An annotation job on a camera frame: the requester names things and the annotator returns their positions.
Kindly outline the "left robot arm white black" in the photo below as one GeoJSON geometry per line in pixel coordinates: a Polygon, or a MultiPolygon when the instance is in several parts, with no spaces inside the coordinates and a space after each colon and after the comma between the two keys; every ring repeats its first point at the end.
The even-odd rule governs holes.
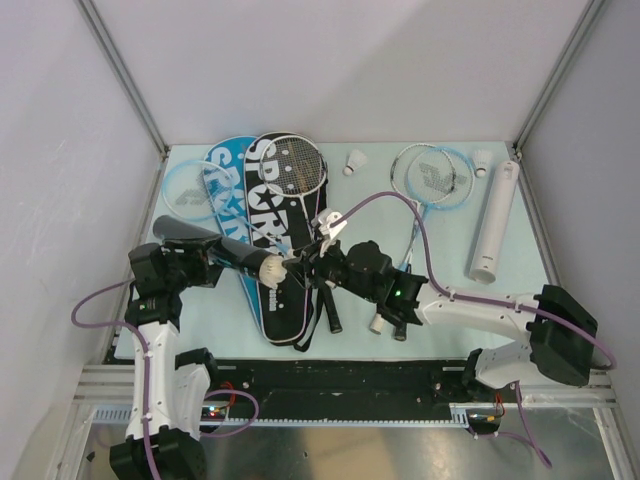
{"type": "Polygon", "coordinates": [[[166,241],[129,254],[137,299],[125,313],[134,338],[133,408],[124,442],[109,451],[119,479],[203,479],[207,475],[200,419],[204,399],[222,376],[206,348],[178,352],[181,293],[214,286],[222,272],[210,264],[207,242],[166,241]]]}

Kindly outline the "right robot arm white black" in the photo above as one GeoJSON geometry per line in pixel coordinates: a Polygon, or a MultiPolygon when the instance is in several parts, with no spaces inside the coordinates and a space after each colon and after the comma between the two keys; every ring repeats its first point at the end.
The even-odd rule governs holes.
{"type": "Polygon", "coordinates": [[[376,307],[386,322],[401,326],[456,325],[509,339],[495,349],[476,349],[462,376],[464,393],[486,400],[517,381],[544,377],[583,387],[592,369],[596,320],[564,289],[546,285],[539,294],[479,297],[395,268],[373,241],[342,252],[311,245],[284,260],[289,277],[301,286],[340,287],[376,307]]]}

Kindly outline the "black shuttlecock tube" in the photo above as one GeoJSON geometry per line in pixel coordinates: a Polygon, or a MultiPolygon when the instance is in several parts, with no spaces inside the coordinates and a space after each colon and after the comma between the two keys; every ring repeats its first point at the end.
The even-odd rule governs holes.
{"type": "Polygon", "coordinates": [[[165,239],[207,239],[211,242],[207,252],[205,254],[193,252],[192,254],[206,258],[210,265],[234,269],[255,280],[258,280],[258,270],[264,258],[273,255],[267,250],[245,244],[229,236],[189,224],[169,215],[158,217],[153,222],[152,232],[162,242],[165,239]]]}

